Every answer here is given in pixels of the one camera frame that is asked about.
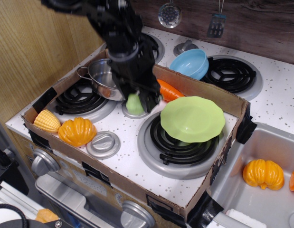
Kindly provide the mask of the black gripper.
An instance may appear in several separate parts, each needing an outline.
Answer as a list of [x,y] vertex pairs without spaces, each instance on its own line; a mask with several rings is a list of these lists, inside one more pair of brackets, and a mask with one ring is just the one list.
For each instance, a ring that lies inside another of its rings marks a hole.
[[144,111],[150,113],[162,100],[153,74],[155,59],[151,44],[142,35],[106,36],[106,44],[114,82],[125,101],[138,92]]

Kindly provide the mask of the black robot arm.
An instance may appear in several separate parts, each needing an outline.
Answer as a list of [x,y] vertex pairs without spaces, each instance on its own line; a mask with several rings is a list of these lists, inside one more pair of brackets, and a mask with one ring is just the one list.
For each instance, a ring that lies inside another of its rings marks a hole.
[[41,4],[56,12],[87,17],[107,45],[113,81],[124,98],[138,93],[147,113],[159,104],[152,43],[142,34],[142,18],[128,0],[43,0]]

